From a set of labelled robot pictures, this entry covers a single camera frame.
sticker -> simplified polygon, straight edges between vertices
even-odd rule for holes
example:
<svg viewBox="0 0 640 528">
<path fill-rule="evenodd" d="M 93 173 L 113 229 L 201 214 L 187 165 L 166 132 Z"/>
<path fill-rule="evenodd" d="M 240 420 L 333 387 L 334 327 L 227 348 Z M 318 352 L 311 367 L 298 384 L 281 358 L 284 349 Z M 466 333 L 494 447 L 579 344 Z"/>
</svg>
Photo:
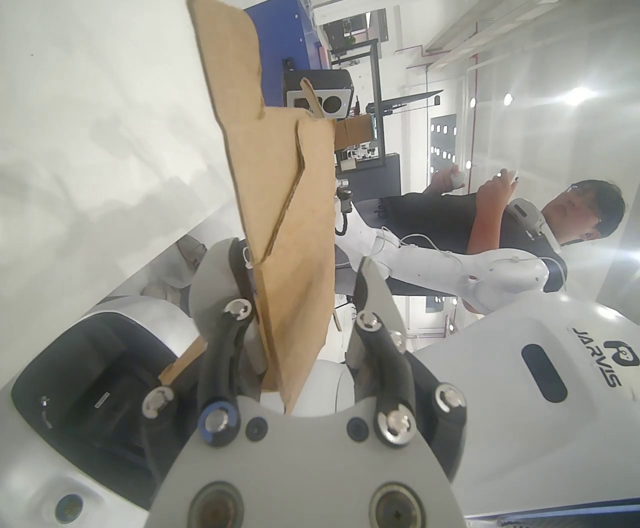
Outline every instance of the sticker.
<svg viewBox="0 0 640 528">
<path fill-rule="evenodd" d="M 616 339 L 601 340 L 574 327 L 569 330 L 580 340 L 593 367 L 610 389 L 632 401 L 640 399 L 640 358 L 629 344 Z"/>
</svg>

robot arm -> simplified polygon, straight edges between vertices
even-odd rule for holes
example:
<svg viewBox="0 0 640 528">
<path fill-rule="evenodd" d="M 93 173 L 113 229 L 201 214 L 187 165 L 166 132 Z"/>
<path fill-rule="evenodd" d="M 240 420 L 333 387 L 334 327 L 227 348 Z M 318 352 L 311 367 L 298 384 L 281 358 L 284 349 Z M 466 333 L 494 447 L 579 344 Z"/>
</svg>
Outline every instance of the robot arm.
<svg viewBox="0 0 640 528">
<path fill-rule="evenodd" d="M 404 244 L 388 230 L 369 227 L 355 207 L 347 212 L 339 204 L 335 244 L 356 271 L 370 257 L 384 278 L 460 296 L 481 314 L 513 302 L 520 293 L 542 291 L 547 282 L 544 262 L 525 251 L 501 248 L 459 255 Z"/>
</svg>

cardboard piece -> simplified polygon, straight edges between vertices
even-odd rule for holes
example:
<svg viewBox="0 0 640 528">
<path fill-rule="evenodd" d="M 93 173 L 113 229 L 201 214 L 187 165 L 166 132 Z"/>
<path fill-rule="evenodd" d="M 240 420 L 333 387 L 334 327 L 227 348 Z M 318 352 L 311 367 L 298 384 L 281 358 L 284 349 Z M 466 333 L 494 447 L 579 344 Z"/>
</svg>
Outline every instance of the cardboard piece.
<svg viewBox="0 0 640 528">
<path fill-rule="evenodd" d="M 333 312 L 333 122 L 264 106 L 245 12 L 214 0 L 189 7 L 252 255 L 264 388 L 275 382 L 291 412 Z"/>
<path fill-rule="evenodd" d="M 335 150 L 344 150 L 353 145 L 372 141 L 373 121 L 370 114 L 357 115 L 338 121 L 335 124 Z"/>
<path fill-rule="evenodd" d="M 160 373 L 158 376 L 160 383 L 163 385 L 171 385 L 183 370 L 187 368 L 193 360 L 200 357 L 206 349 L 207 342 L 201 336 L 198 336 L 198 338 L 189 345 L 187 350 L 184 351 L 184 354 Z"/>
</svg>

black hair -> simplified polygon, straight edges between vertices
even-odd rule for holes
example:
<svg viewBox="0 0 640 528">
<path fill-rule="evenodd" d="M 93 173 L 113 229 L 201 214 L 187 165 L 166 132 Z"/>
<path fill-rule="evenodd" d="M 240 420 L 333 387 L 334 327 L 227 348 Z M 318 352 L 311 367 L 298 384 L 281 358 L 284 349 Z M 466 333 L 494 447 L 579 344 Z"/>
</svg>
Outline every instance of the black hair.
<svg viewBox="0 0 640 528">
<path fill-rule="evenodd" d="M 620 187 L 602 180 L 583 180 L 573 184 L 573 187 L 593 193 L 600 213 L 600 222 L 595 228 L 602 238 L 611 235 L 622 222 L 627 210 Z"/>
</svg>

